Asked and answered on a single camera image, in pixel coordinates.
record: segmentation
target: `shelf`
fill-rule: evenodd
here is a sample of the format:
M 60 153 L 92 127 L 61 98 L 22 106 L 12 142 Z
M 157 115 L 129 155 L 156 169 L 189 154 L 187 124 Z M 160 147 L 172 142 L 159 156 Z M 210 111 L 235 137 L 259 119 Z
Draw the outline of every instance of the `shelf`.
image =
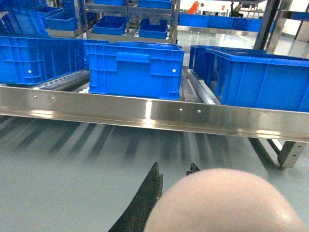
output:
M 76 38 L 79 35 L 78 29 L 76 29 L 74 31 L 46 29 L 46 31 L 50 36 L 60 37 L 60 38 Z
M 101 5 L 86 3 L 87 12 L 101 13 L 101 12 L 120 12 L 126 13 L 126 6 Z
M 129 7 L 130 14 L 147 14 L 147 15 L 172 15 L 171 9 L 147 8 L 147 7 Z
M 143 37 L 134 37 L 132 34 L 125 34 L 125 35 L 106 35 L 106 34 L 95 34 L 91 29 L 89 31 L 89 39 L 91 40 L 108 40 L 111 43 L 116 41 L 140 41 L 140 42 L 150 42 L 150 43 L 165 43 L 171 44 L 172 39 L 153 39 L 153 38 L 143 38 Z
M 127 11 L 133 15 L 172 15 L 171 9 L 160 9 L 160 8 L 147 8 L 147 7 L 138 7 L 129 5 L 128 9 L 127 6 L 117 6 L 117 5 L 101 5 L 101 4 L 94 4 L 93 1 L 86 3 L 86 10 L 88 12 L 94 13 L 102 13 L 102 12 L 119 12 L 119 13 L 126 13 Z
M 179 26 L 179 25 L 177 26 L 177 30 L 200 32 L 200 33 L 242 35 L 242 36 L 257 36 L 258 34 L 258 32 L 244 31 L 244 30 L 229 30 L 229 29 L 220 29 L 220 28 L 199 28 L 199 27 Z

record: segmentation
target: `blue plastic crate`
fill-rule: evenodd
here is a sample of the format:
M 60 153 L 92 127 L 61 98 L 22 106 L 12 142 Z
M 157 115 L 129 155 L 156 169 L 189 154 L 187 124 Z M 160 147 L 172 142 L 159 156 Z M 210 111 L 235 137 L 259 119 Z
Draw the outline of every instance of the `blue plastic crate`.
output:
M 209 28 L 222 28 L 222 29 L 232 29 L 234 26 L 233 17 L 223 17 L 223 16 L 209 16 L 208 27 Z
M 170 9 L 172 6 L 171 0 L 138 0 L 138 6 L 146 8 L 161 8 Z
M 178 25 L 206 28 L 208 26 L 208 19 L 209 16 L 206 15 L 179 14 Z
M 9 13 L 1 19 L 2 31 L 15 34 L 48 35 L 39 12 L 5 8 Z
M 168 27 L 162 25 L 144 25 L 139 28 L 139 37 L 166 39 Z
M 93 28 L 96 34 L 123 35 L 126 30 L 126 17 L 104 16 Z
M 45 19 L 48 27 L 52 30 L 68 30 L 73 31 L 77 29 L 76 17 L 69 13 L 59 13 L 47 17 Z
M 63 11 L 66 13 L 75 14 L 74 0 L 62 0 Z M 81 12 L 84 12 L 83 1 L 79 0 Z
M 10 5 L 18 8 L 33 8 L 46 5 L 46 0 L 10 0 Z
M 95 4 L 124 6 L 126 0 L 95 0 Z
M 82 40 L 83 49 L 84 49 L 84 69 L 89 69 L 89 58 L 86 52 L 85 44 L 108 44 L 107 40 Z
M 242 49 L 242 48 L 230 48 L 230 47 L 216 47 L 216 46 L 202 46 L 196 45 L 191 46 L 190 49 L 190 62 L 189 68 L 199 76 L 203 78 L 207 85 L 210 85 L 213 80 L 216 79 L 217 75 L 213 74 L 213 66 L 215 65 L 215 55 L 207 52 L 206 49 L 212 49 L 223 52 L 237 52 L 259 54 L 266 53 L 264 50 L 253 50 L 253 49 Z
M 184 51 L 155 43 L 86 43 L 90 92 L 175 100 Z
M 215 55 L 210 87 L 222 104 L 309 112 L 309 60 L 206 49 Z
M 34 9 L 34 11 L 40 12 L 42 19 L 43 19 L 44 26 L 48 27 L 48 23 L 45 19 L 49 16 L 56 15 L 56 14 L 63 12 L 63 8 L 44 6 L 44 7 Z
M 258 32 L 260 30 L 261 25 L 262 25 L 262 19 L 247 19 L 244 30 Z
M 35 85 L 84 67 L 81 40 L 0 36 L 0 83 Z
M 245 30 L 247 24 L 246 18 L 235 18 L 234 29 L 235 30 Z

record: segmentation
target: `gray epoxy floor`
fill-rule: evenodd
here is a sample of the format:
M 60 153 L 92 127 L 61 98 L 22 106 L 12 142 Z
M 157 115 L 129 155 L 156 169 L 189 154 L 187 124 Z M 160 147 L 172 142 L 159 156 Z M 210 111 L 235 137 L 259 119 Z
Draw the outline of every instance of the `gray epoxy floor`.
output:
M 254 40 L 187 32 L 179 39 L 186 50 L 190 43 L 250 48 Z M 281 40 L 277 53 L 292 52 L 307 56 L 308 45 Z M 262 164 L 247 138 L 5 117 L 0 118 L 0 231 L 107 231 L 156 161 L 164 191 L 185 176 L 191 162 L 261 176 L 309 224 L 309 146 L 293 169 L 282 172 L 271 161 Z

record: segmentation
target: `person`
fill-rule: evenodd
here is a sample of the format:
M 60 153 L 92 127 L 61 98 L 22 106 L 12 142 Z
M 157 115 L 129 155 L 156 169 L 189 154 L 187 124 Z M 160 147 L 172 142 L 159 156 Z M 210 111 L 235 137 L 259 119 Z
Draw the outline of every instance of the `person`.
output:
M 242 8 L 242 2 L 240 2 L 233 11 L 233 17 L 242 17 L 243 18 L 243 14 L 240 14 L 240 10 Z
M 308 232 L 287 200 L 250 173 L 213 169 L 180 180 L 156 203 L 144 232 Z

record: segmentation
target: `metal shelving rack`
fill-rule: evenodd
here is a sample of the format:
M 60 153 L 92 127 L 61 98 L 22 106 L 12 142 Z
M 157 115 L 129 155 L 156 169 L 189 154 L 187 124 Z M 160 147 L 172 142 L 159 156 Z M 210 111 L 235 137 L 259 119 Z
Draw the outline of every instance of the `metal shelving rack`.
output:
M 175 44 L 177 39 L 177 24 L 178 24 L 178 15 L 180 8 L 180 0 L 172 1 L 171 9 L 158 9 L 158 8 L 145 8 L 138 7 L 136 3 L 130 3 L 126 1 L 126 6 L 112 6 L 112 5 L 101 5 L 94 4 L 93 0 L 85 3 L 84 15 L 86 12 L 94 13 L 119 13 L 123 16 L 128 16 L 129 19 L 136 19 L 137 23 L 134 25 L 134 28 L 131 27 L 130 23 L 127 23 L 126 33 L 123 36 L 116 35 L 105 35 L 105 34 L 95 34 L 93 30 L 87 30 L 88 39 L 96 40 L 108 40 L 110 42 L 116 41 L 144 41 L 144 42 L 157 42 L 157 43 L 168 43 Z M 169 35 L 167 39 L 152 39 L 152 38 L 142 38 L 137 37 L 137 31 L 139 28 L 140 20 L 143 18 L 150 18 L 153 16 L 158 16 L 160 19 L 168 20 L 170 24 Z

